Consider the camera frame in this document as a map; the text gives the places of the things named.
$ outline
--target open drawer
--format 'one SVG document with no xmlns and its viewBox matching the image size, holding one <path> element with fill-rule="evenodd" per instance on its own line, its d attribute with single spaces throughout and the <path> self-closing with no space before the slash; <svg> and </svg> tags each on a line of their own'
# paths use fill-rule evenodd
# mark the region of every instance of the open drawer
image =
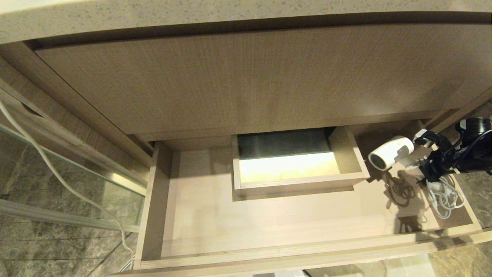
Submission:
<svg viewBox="0 0 492 277">
<path fill-rule="evenodd" d="M 395 133 L 354 135 L 366 156 L 363 145 Z M 416 149 L 414 158 L 425 151 Z M 448 220 L 436 218 L 420 185 L 401 174 L 403 161 L 383 173 L 368 167 L 371 178 L 347 190 L 235 201 L 232 157 L 231 147 L 173 153 L 156 144 L 134 270 L 118 276 L 230 277 L 492 240 L 468 203 Z"/>
<path fill-rule="evenodd" d="M 237 135 L 232 151 L 234 189 L 243 197 L 324 193 L 370 177 L 344 126 Z"/>
</svg>

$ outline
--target stone countertop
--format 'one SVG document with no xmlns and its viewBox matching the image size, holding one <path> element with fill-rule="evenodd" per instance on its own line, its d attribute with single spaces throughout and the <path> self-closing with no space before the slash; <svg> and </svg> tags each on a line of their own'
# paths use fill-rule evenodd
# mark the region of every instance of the stone countertop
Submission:
<svg viewBox="0 0 492 277">
<path fill-rule="evenodd" d="M 135 27 L 394 11 L 492 12 L 492 0 L 3 0 L 0 44 Z"/>
</svg>

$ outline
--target white cable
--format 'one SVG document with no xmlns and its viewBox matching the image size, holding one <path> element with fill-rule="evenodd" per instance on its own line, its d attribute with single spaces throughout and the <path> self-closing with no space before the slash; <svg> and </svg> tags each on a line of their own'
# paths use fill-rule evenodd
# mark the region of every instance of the white cable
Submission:
<svg viewBox="0 0 492 277">
<path fill-rule="evenodd" d="M 439 182 L 427 181 L 427 192 L 429 204 L 439 218 L 448 219 L 452 210 L 464 205 L 463 195 L 449 184 L 448 179 L 444 176 L 439 178 Z M 458 199 L 461 200 L 461 204 L 456 205 Z M 439 208 L 443 208 L 444 213 L 441 213 Z"/>
<path fill-rule="evenodd" d="M 37 149 L 37 151 L 39 152 L 39 154 L 41 155 L 41 157 L 43 158 L 44 162 L 46 163 L 46 165 L 51 169 L 51 171 L 53 172 L 53 174 L 57 177 L 57 179 L 60 181 L 60 183 L 65 187 L 67 188 L 67 190 L 69 190 L 71 193 L 75 194 L 78 198 L 84 200 L 85 202 L 93 205 L 94 207 L 100 209 L 101 211 L 107 213 L 108 215 L 110 215 L 115 221 L 116 223 L 118 224 L 118 226 L 120 227 L 120 231 L 121 231 L 121 234 L 122 234 L 122 242 L 123 242 L 123 247 L 128 250 L 128 252 L 131 253 L 131 261 L 130 261 L 130 269 L 133 268 L 133 256 L 134 256 L 134 253 L 133 253 L 133 250 L 131 250 L 130 247 L 128 247 L 126 245 L 126 242 L 125 242 L 125 237 L 124 237 L 124 230 L 123 230 L 123 225 L 121 224 L 120 220 L 114 216 L 112 213 L 110 213 L 108 210 L 106 210 L 103 206 L 99 205 L 98 203 L 92 201 L 91 199 L 83 196 L 82 194 L 78 193 L 75 189 L 73 189 L 66 181 L 65 179 L 60 175 L 60 173 L 57 171 L 57 169 L 53 166 L 53 164 L 50 162 L 50 160 L 48 159 L 48 156 L 46 155 L 46 153 L 44 152 L 43 148 L 41 148 L 41 146 L 29 135 L 28 132 L 26 132 L 26 130 L 24 130 L 18 123 L 17 121 L 12 117 L 12 115 L 8 112 L 7 108 L 5 107 L 5 105 L 3 104 L 3 102 L 0 100 L 0 109 L 2 110 L 3 114 L 5 115 L 5 117 L 7 118 L 7 120 L 22 134 L 24 135 L 24 137 L 26 137 L 26 139 L 32 143 L 34 145 L 34 147 Z"/>
</svg>

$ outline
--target wooden cabinet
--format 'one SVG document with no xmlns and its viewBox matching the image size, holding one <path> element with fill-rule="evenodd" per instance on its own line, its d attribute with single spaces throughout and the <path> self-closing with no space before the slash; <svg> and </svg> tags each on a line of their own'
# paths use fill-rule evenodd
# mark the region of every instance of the wooden cabinet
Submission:
<svg viewBox="0 0 492 277">
<path fill-rule="evenodd" d="M 360 127 L 353 129 L 357 133 Z M 392 135 L 356 138 L 367 147 Z M 138 270 L 118 276 L 238 276 L 492 240 L 492 231 L 482 229 L 468 203 L 448 220 L 434 216 L 417 180 L 402 172 L 405 163 L 428 151 L 417 148 L 388 172 L 372 169 L 371 178 L 351 189 L 244 200 L 233 188 L 230 147 L 172 152 L 158 142 L 137 247 Z M 410 193 L 395 193 L 395 186 Z"/>
<path fill-rule="evenodd" d="M 36 50 L 126 134 L 189 139 L 432 118 L 492 85 L 490 26 L 355 25 Z"/>
</svg>

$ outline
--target inner drawer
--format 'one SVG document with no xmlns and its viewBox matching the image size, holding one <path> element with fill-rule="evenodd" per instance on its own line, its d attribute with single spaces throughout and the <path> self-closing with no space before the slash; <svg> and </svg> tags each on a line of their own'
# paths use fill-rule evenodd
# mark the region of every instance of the inner drawer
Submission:
<svg viewBox="0 0 492 277">
<path fill-rule="evenodd" d="M 237 135 L 232 147 L 234 188 L 242 194 L 326 192 L 369 178 L 344 126 Z"/>
</svg>

